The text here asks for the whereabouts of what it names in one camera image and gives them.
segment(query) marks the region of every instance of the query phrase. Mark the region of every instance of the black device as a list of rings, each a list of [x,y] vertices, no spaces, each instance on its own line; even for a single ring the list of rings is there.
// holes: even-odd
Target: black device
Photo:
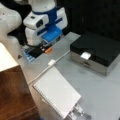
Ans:
[[[120,42],[86,32],[70,45],[72,59],[102,74],[107,74],[119,62]],[[89,59],[82,58],[89,54]]]

